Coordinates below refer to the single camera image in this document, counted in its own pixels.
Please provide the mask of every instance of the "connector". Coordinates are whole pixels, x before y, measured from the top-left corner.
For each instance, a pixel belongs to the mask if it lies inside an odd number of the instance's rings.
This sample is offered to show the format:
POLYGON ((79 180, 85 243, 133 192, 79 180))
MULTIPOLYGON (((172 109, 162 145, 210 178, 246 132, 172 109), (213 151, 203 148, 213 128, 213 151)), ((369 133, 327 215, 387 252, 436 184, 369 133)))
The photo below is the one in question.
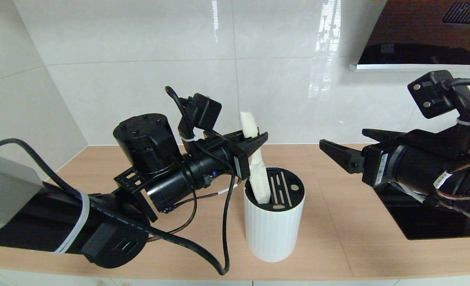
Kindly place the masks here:
POLYGON ((408 91, 424 117, 430 119, 455 109, 445 83, 453 79, 446 70, 428 72, 408 85, 408 91))

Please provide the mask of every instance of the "label sticker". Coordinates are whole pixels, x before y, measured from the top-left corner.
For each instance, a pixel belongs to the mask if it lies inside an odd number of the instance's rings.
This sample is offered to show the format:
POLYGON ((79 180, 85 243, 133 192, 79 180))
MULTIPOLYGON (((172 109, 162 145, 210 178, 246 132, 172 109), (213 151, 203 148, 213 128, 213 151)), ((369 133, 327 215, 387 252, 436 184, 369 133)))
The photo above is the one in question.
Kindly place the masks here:
POLYGON ((387 164, 387 156, 389 156, 389 154, 383 154, 382 158, 380 158, 380 167, 378 167, 378 173, 377 173, 377 179, 375 181, 375 186, 380 185, 380 183, 382 183, 382 178, 384 177, 385 165, 387 164))

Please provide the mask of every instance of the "countertop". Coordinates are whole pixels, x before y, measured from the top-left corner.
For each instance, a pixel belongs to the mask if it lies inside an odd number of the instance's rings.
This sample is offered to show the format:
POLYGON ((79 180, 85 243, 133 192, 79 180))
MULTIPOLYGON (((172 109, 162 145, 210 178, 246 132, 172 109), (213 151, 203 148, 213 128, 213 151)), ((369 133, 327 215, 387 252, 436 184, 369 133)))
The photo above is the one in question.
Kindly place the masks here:
MULTIPOLYGON (((349 145, 361 149, 364 145, 349 145)), ((267 166, 294 172, 306 188, 306 201, 293 253, 266 263, 249 250, 244 237, 243 187, 235 188, 228 214, 231 268, 219 276, 195 253, 165 241, 148 244, 128 264, 103 269, 82 255, 0 247, 0 268, 70 275, 147 279, 349 280, 470 274, 470 238, 415 240, 404 237, 361 174, 347 174, 318 145, 264 145, 267 166)), ((88 147, 58 173, 87 193, 108 193, 113 177, 130 166, 118 146, 88 147)), ((198 195, 221 190, 229 177, 215 180, 198 195)), ((181 236, 223 261, 221 218, 224 195, 201 199, 195 220, 181 236)), ((158 214, 154 226, 171 230, 190 215, 192 203, 158 214)))

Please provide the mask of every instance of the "white object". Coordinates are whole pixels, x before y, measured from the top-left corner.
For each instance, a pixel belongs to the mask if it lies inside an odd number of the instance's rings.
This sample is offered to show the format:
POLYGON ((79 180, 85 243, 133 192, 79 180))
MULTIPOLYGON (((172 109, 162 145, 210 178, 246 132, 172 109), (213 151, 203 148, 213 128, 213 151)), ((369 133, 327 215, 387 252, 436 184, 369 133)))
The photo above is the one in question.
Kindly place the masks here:
MULTIPOLYGON (((258 127, 251 112, 240 112, 240 122, 245 138, 258 136, 258 127)), ((271 194, 270 185, 268 184, 261 148, 258 148, 251 156, 249 170, 251 172, 249 181, 251 182, 256 201, 258 203, 268 203, 271 194)))
POLYGON ((253 204, 244 190, 246 241, 256 257, 265 262, 279 262, 293 252, 304 198, 291 210, 268 211, 253 204))
POLYGON ((443 172, 438 178, 433 182, 435 189, 440 189, 440 187, 451 177, 453 174, 449 174, 447 171, 443 172))

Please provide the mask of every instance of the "wall tile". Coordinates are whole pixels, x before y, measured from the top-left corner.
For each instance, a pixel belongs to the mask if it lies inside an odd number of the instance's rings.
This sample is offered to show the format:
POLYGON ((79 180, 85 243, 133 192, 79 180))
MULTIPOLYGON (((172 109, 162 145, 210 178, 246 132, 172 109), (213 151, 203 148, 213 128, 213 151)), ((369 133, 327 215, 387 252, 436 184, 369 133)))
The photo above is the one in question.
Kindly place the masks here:
POLYGON ((181 116, 164 92, 166 85, 179 97, 201 93, 219 101, 223 109, 217 132, 239 128, 235 60, 56 65, 49 70, 89 145, 117 144, 113 129, 147 113, 166 115, 178 136, 181 116))
MULTIPOLYGON (((46 67, 0 79, 0 140, 11 137, 30 144, 54 170, 86 147, 46 67)), ((1 147, 0 156, 47 177, 16 145, 1 147)))
POLYGON ((12 1, 0 1, 0 78, 43 62, 12 1))
POLYGON ((350 72, 350 58, 237 60, 240 109, 269 143, 371 142, 362 128, 404 130, 413 73, 350 72))
POLYGON ((46 65, 234 58, 230 0, 17 0, 46 65))
POLYGON ((386 1, 237 0, 237 58, 360 56, 386 1))

